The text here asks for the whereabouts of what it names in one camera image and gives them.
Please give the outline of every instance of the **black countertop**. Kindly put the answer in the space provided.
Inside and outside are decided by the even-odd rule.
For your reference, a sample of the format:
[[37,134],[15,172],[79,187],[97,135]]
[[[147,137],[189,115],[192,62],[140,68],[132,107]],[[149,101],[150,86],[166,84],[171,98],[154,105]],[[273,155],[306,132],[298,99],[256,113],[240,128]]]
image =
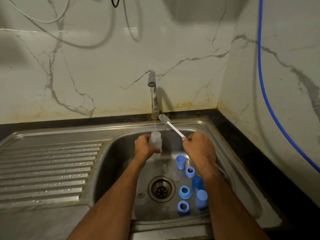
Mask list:
[[[171,119],[208,117],[246,166],[284,220],[282,227],[268,230],[271,239],[309,239],[320,227],[320,209],[288,179],[253,143],[217,109],[166,113]],[[150,121],[150,114],[124,115],[75,120],[43,121],[0,125],[0,140],[16,131],[86,125]]]

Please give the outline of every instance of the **drain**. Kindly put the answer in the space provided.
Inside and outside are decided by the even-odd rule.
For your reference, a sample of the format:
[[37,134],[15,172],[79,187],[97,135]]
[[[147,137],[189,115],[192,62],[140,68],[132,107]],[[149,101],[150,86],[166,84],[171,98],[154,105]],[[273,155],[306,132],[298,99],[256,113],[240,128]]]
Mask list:
[[148,192],[150,197],[156,202],[167,202],[172,199],[176,187],[167,176],[158,176],[152,179],[148,186]]

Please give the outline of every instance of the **faucet spout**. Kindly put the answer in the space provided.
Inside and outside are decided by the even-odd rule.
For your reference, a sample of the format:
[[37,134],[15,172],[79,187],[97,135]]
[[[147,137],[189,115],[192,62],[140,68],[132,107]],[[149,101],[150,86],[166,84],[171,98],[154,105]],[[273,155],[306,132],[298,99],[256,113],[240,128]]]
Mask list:
[[156,74],[154,71],[151,71],[148,76],[148,87],[150,87],[153,96],[152,96],[152,113],[155,118],[160,114],[158,107],[158,98],[157,98],[157,85],[156,85]]

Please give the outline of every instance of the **forearm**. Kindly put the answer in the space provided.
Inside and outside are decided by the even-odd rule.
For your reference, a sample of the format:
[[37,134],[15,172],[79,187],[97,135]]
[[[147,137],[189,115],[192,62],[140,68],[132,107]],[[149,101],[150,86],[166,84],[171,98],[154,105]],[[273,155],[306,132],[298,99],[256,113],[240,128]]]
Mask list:
[[216,240],[269,239],[222,177],[217,165],[207,167],[203,174]]
[[128,239],[139,173],[136,158],[89,210],[68,240]]

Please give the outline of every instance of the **ribbed drainboard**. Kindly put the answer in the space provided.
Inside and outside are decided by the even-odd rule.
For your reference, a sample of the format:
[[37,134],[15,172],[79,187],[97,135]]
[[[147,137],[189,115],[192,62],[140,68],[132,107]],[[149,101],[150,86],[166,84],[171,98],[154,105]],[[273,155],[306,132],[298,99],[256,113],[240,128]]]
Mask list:
[[0,208],[78,201],[102,143],[5,148]]

